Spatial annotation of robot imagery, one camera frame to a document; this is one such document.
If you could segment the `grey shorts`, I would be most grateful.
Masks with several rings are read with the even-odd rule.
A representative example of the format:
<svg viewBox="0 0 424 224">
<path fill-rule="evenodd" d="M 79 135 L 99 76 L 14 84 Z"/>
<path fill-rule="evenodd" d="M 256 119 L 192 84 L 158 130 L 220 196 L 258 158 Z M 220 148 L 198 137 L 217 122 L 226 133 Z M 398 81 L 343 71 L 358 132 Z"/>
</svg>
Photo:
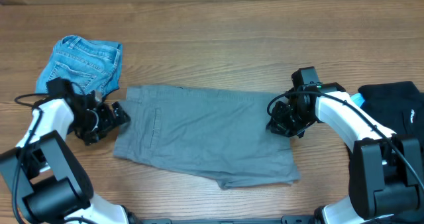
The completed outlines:
<svg viewBox="0 0 424 224">
<path fill-rule="evenodd" d="M 271 133 L 272 93 L 169 85 L 130 87 L 130 117 L 113 154 L 156 168 L 203 176 L 222 189 L 292 184 L 301 178 L 290 140 Z"/>
</svg>

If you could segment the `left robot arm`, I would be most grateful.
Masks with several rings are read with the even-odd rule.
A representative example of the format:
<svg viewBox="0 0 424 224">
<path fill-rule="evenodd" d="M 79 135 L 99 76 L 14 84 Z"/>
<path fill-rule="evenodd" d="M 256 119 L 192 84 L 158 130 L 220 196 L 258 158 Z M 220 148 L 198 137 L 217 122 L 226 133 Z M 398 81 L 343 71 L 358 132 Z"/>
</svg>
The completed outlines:
<svg viewBox="0 0 424 224">
<path fill-rule="evenodd" d="M 32 122 L 15 148 L 1 154 L 1 175 L 18 223 L 138 223 L 125 206 L 96 194 L 65 142 L 74 132 L 86 145 L 130 121 L 119 103 L 96 92 L 76 93 L 76 83 L 55 78 L 31 104 Z"/>
</svg>

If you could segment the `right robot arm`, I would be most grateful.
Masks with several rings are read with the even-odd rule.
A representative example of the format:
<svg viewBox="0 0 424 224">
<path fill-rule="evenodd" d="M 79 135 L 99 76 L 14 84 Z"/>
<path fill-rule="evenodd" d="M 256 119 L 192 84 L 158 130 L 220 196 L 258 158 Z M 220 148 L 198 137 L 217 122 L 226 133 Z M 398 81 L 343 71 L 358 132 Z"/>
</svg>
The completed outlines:
<svg viewBox="0 0 424 224">
<path fill-rule="evenodd" d="M 302 137 L 326 123 L 350 152 L 348 195 L 313 215 L 284 216 L 282 223 L 422 223 L 423 164 L 417 138 L 398 135 L 356 105 L 338 83 L 324 84 L 314 67 L 291 76 L 293 86 L 273 98 L 266 128 Z"/>
</svg>

